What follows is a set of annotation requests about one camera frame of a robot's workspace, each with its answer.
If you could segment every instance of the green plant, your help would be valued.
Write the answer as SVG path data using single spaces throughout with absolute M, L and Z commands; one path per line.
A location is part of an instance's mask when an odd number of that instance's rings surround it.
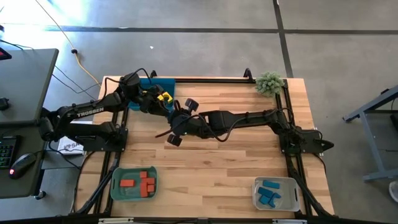
M 256 90 L 263 96 L 272 97 L 279 94 L 285 83 L 277 72 L 266 72 L 256 78 Z

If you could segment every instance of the keyboard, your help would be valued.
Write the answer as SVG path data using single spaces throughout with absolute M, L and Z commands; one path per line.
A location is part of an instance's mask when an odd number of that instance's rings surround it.
M 21 136 L 0 136 L 0 169 L 9 169 L 17 154 Z

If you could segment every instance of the concrete floor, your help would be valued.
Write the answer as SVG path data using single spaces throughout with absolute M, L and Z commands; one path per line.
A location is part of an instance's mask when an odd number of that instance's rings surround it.
M 65 26 L 200 27 L 276 29 L 271 0 L 41 0 Z M 57 65 L 82 87 L 93 84 L 75 63 L 60 32 L 34 1 L 0 1 L 4 40 L 34 48 L 58 48 Z M 393 0 L 279 0 L 285 29 L 398 29 L 398 2 Z M 84 56 L 82 63 L 102 80 L 138 67 L 159 75 L 240 77 L 276 70 L 286 77 L 278 34 L 201 34 L 140 32 L 67 32 Z M 304 78 L 315 124 L 335 148 L 325 153 L 331 199 L 344 218 L 398 223 L 398 204 L 388 195 L 391 180 L 363 183 L 376 170 L 360 121 L 341 117 L 398 83 L 398 35 L 286 35 L 293 76 Z M 1 44 L 0 47 L 12 49 Z M 57 71 L 59 78 L 67 82 Z M 90 90 L 98 95 L 98 89 Z M 45 106 L 54 110 L 89 98 L 52 80 Z M 398 159 L 390 153 L 388 162 Z M 76 171 L 46 171 L 42 188 L 49 196 L 0 200 L 0 220 L 66 215 Z

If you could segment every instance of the wooden table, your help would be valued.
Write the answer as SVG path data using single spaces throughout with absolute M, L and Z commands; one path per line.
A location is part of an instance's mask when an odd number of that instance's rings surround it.
M 304 80 L 290 78 L 287 81 L 296 125 L 312 129 Z M 108 82 L 108 92 L 116 87 L 116 83 Z M 187 98 L 199 102 L 198 113 L 209 110 L 244 113 L 276 108 L 275 98 L 257 94 L 253 84 L 178 83 L 175 90 L 175 99 L 182 105 Z M 110 121 L 111 117 L 111 113 L 97 114 L 94 123 Z M 184 136 L 180 147 L 167 143 L 167 136 L 154 137 L 170 129 L 163 117 L 130 111 L 127 128 L 129 137 L 120 167 L 155 166 L 159 188 L 156 197 L 150 201 L 115 201 L 113 217 L 294 217 L 293 212 L 259 211 L 252 204 L 251 185 L 256 177 L 287 177 L 278 137 L 269 127 L 235 129 L 226 142 Z M 77 209 L 97 187 L 103 157 L 104 153 L 97 152 L 84 166 L 78 185 Z M 311 154 L 302 157 L 309 189 L 323 207 L 333 213 L 322 163 Z M 108 189 L 105 189 L 101 209 L 104 209 L 107 197 Z

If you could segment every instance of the red block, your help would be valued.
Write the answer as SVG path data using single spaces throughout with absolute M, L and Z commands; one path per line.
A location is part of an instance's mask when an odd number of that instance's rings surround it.
M 134 180 L 120 180 L 120 187 L 133 187 Z
M 148 192 L 155 192 L 155 185 L 148 185 L 147 191 Z
M 140 192 L 141 192 L 141 197 L 148 197 L 147 183 L 141 182 Z
M 147 184 L 155 184 L 155 177 L 148 177 L 141 179 L 141 182 L 145 182 Z
M 141 171 L 141 172 L 139 173 L 139 177 L 140 177 L 140 178 L 147 178 L 147 176 L 148 176 L 148 172 L 146 172 L 146 171 Z

